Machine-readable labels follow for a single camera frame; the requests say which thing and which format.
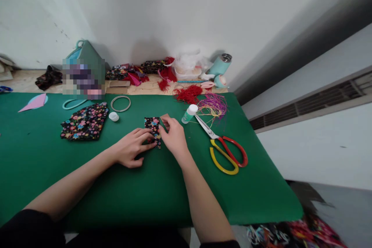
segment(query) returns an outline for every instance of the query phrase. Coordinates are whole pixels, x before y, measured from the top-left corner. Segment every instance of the air vent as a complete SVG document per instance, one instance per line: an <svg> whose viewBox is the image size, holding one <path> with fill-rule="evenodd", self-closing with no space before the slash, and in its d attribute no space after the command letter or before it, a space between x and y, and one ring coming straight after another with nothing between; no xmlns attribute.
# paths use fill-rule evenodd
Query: air vent
<svg viewBox="0 0 372 248"><path fill-rule="evenodd" d="M250 121L254 130L372 94L372 72L298 100Z"/></svg>

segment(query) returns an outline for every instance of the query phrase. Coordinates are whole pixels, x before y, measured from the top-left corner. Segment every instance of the pink fabric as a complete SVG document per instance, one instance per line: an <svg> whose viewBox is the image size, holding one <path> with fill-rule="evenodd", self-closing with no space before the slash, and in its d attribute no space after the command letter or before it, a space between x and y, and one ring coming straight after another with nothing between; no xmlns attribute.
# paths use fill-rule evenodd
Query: pink fabric
<svg viewBox="0 0 372 248"><path fill-rule="evenodd" d="M33 100L31 103L29 103L24 108L22 108L19 112L29 110L29 109L35 109L35 108L38 108L38 107L42 107L45 103L45 97L46 96L47 96L46 93L37 96L35 98L35 100Z"/></svg>

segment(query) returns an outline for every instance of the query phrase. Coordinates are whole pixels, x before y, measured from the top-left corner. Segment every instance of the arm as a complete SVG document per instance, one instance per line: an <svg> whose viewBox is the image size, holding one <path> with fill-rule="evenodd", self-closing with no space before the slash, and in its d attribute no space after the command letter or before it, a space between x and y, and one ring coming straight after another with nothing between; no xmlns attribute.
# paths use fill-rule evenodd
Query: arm
<svg viewBox="0 0 372 248"><path fill-rule="evenodd" d="M156 146L156 143L141 145L146 139L153 138L150 132L151 129L141 128L130 132L116 144L50 186L24 209L46 213L53 221L60 220L86 194L96 178L113 164L120 163L128 168L142 166L143 158L134 158Z"/></svg>
<svg viewBox="0 0 372 248"><path fill-rule="evenodd" d="M200 242L235 240L225 213L187 148L183 127L174 118L164 117L163 122L168 133L160 125L160 134L182 169L189 198L191 218Z"/></svg>

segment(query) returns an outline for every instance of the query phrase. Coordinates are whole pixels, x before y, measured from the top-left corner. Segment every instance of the green mat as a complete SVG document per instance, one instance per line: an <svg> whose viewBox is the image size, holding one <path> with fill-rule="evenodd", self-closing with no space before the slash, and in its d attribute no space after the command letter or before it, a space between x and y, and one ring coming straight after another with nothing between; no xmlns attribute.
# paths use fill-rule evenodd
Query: green mat
<svg viewBox="0 0 372 248"><path fill-rule="evenodd" d="M107 118L98 141L72 142L60 139L60 123L97 101L63 110L66 96L48 94L48 102L43 107L17 112L36 95L0 94L0 226L53 183L128 132L144 127L144 117L169 113L180 120L188 107L177 103L172 96L129 96L130 109L119 113L118 122ZM190 152L228 220L231 224L252 224L301 218L298 199L267 155L236 97L233 93L222 95L229 112L221 121L216 121L212 129L217 135L228 136L242 145L248 155L247 167L240 168L234 176L222 173L211 159L211 144L202 127L189 122L184 125L184 131ZM115 96L105 96L110 111L110 102ZM115 108L123 109L127 104L128 100L122 98L115 102ZM239 150L230 143L228 146L241 162ZM220 164L232 169L230 163L215 152ZM64 219L66 230L191 225L186 188L173 155L162 143L160 150L150 150L144 157L143 167L139 169L115 165L107 170Z"/></svg>

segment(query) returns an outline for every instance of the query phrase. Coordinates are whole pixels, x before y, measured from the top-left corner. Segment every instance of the yellow scissor handle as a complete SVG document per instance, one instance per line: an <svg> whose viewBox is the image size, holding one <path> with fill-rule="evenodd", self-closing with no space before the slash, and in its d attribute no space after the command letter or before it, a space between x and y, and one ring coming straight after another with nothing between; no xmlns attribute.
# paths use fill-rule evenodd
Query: yellow scissor handle
<svg viewBox="0 0 372 248"><path fill-rule="evenodd" d="M222 153L222 155L224 155L227 160L229 160L229 162L234 166L234 170L227 170L227 169L224 169L216 160L216 156L214 155L214 150L213 150L213 147L210 147L209 148L209 151L210 151L210 156L212 157L212 160L214 162L214 164L221 170L223 171L224 173L226 174L229 174L229 175L234 175L234 174L237 174L239 172L239 167L238 165L230 158L229 155L226 154L225 151L223 151L215 142L214 142L214 139L210 140L210 143L215 147L217 148L218 151L220 151Z"/></svg>

